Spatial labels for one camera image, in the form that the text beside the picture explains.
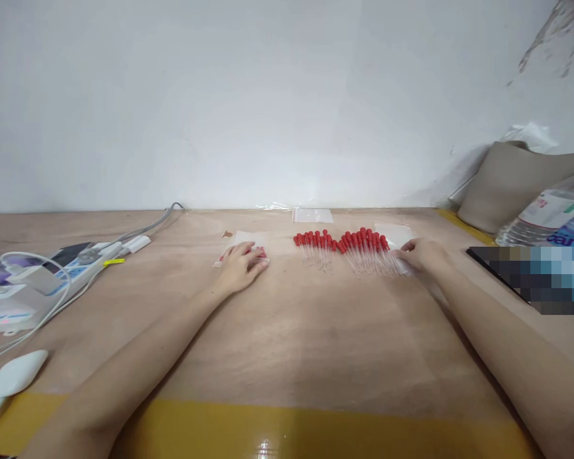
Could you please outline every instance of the plastic bottle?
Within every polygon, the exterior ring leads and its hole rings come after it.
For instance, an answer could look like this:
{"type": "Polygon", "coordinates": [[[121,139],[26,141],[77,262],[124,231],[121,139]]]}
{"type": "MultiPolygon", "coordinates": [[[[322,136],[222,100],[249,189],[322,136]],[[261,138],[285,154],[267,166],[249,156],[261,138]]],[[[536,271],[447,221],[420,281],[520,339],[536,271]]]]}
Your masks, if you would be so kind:
{"type": "Polygon", "coordinates": [[[540,245],[574,218],[574,176],[541,193],[509,225],[500,229],[496,243],[504,247],[540,245]]]}

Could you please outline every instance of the yellow tape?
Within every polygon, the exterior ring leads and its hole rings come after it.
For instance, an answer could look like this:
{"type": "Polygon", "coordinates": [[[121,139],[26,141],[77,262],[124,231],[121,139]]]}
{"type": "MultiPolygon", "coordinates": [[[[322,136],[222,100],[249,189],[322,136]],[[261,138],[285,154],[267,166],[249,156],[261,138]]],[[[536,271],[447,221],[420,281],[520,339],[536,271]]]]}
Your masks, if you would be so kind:
{"type": "Polygon", "coordinates": [[[451,222],[454,226],[458,226],[463,231],[469,233],[471,236],[475,237],[480,242],[483,242],[486,245],[490,245],[491,247],[497,247],[497,244],[495,244],[495,240],[491,236],[489,236],[486,233],[483,233],[482,231],[474,228],[473,226],[468,225],[463,220],[460,220],[456,212],[447,209],[436,209],[436,211],[446,220],[451,222]]]}
{"type": "Polygon", "coordinates": [[[114,265],[115,263],[125,263],[125,258],[115,258],[114,260],[108,260],[104,262],[104,266],[114,265]]]}
{"type": "MultiPolygon", "coordinates": [[[[21,454],[64,399],[13,397],[0,417],[0,454],[21,454]]],[[[533,459],[536,448],[511,419],[399,418],[160,399],[136,412],[111,457],[533,459]]]]}

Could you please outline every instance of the right hand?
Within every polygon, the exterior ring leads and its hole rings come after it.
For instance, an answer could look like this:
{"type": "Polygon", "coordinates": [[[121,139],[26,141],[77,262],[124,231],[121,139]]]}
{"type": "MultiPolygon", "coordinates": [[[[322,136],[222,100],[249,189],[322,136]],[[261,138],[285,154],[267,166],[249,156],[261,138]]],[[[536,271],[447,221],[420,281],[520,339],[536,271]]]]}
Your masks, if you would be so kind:
{"type": "Polygon", "coordinates": [[[395,251],[395,255],[421,271],[452,265],[448,252],[441,244],[427,238],[417,238],[406,242],[400,251],[395,251]]]}
{"type": "Polygon", "coordinates": [[[266,261],[251,265],[255,258],[263,254],[261,250],[251,251],[253,245],[254,242],[243,242],[230,247],[223,255],[223,266],[216,283],[220,291],[231,295],[244,290],[268,267],[266,261]]]}

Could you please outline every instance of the wooden table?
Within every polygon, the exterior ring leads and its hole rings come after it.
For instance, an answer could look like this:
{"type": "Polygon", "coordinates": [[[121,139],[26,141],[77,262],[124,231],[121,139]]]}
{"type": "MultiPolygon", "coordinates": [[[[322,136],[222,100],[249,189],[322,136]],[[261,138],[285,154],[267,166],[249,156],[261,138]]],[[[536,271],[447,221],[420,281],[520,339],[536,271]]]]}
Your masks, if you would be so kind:
{"type": "MultiPolygon", "coordinates": [[[[160,215],[0,215],[0,254],[49,255],[103,242],[160,215]]],[[[65,394],[163,310],[187,307],[187,298],[217,275],[212,263],[223,233],[243,230],[268,232],[269,270],[211,317],[126,428],[115,456],[535,455],[441,296],[431,296],[418,278],[358,280],[343,258],[333,274],[305,268],[292,236],[408,224],[442,241],[514,320],[573,361],[574,317],[540,316],[463,254],[481,243],[433,209],[333,210],[333,217],[333,224],[294,224],[291,212],[280,210],[175,212],[151,245],[109,267],[81,299],[0,360],[1,366],[36,349],[51,352],[36,382],[0,419],[0,453],[19,453],[65,394]]],[[[0,336],[0,344],[5,340],[0,336]]]]}

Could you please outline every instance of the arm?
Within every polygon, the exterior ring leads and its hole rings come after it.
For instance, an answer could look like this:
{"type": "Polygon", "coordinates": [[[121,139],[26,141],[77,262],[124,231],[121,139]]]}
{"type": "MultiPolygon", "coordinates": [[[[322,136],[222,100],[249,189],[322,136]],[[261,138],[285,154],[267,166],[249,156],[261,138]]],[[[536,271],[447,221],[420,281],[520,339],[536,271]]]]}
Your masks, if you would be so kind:
{"type": "Polygon", "coordinates": [[[398,256],[439,285],[545,456],[574,458],[574,364],[459,272],[438,242],[414,239],[398,256]]]}
{"type": "Polygon", "coordinates": [[[185,351],[208,316],[229,295],[245,289],[265,269],[245,254],[252,242],[233,247],[224,257],[219,279],[168,312],[132,339],[92,374],[57,409],[20,459],[48,457],[108,458],[126,421],[185,351]]]}

